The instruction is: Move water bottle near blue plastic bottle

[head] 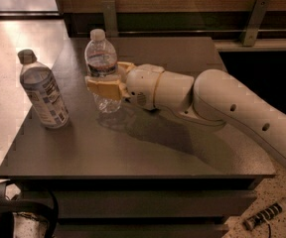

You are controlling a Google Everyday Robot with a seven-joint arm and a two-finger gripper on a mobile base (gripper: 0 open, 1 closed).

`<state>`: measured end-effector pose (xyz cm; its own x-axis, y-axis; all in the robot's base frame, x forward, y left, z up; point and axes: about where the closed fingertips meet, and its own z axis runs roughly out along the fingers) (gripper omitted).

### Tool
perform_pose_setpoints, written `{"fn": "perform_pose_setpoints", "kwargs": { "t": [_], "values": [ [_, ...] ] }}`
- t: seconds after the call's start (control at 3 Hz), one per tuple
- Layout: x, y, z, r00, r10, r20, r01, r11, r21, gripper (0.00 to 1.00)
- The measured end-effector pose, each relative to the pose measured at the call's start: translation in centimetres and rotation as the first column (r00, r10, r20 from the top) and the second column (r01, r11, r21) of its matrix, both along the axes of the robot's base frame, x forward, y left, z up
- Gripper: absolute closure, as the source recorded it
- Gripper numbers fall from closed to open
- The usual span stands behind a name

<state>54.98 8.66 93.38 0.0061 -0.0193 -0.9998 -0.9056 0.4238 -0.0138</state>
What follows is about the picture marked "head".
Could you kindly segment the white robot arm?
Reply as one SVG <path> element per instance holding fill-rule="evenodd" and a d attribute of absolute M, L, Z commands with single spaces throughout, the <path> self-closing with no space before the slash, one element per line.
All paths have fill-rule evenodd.
<path fill-rule="evenodd" d="M 115 75 L 88 75 L 85 83 L 101 97 L 127 100 L 146 110 L 167 110 L 203 126 L 228 123 L 286 169 L 286 114 L 223 70 L 207 69 L 192 77 L 153 64 L 122 61 Z"/>

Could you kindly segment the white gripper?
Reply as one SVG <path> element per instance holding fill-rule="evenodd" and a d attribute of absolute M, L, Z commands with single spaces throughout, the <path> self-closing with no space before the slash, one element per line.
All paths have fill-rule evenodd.
<path fill-rule="evenodd" d="M 121 80 L 94 80 L 87 76 L 85 78 L 87 89 L 107 99 L 119 101 L 128 98 L 131 104 L 153 110 L 157 83 L 165 70 L 153 64 L 135 66 L 128 61 L 119 61 L 117 65 Z"/>

